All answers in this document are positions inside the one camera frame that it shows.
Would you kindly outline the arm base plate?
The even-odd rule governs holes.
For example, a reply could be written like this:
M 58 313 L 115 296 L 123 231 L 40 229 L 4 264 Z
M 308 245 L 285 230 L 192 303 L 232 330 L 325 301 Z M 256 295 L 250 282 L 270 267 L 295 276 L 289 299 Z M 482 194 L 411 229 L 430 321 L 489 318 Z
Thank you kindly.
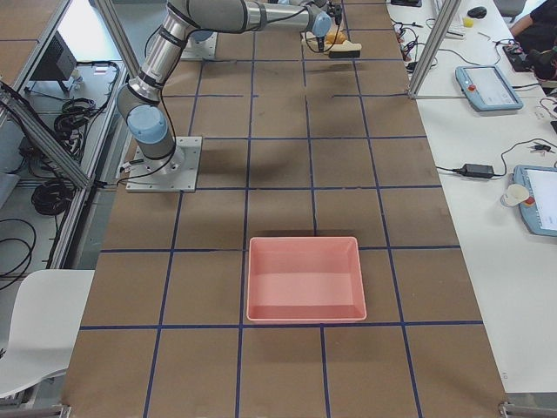
M 195 192 L 202 144 L 201 137 L 177 137 L 177 149 L 169 162 L 167 158 L 148 159 L 137 146 L 134 159 L 141 163 L 131 167 L 126 191 Z

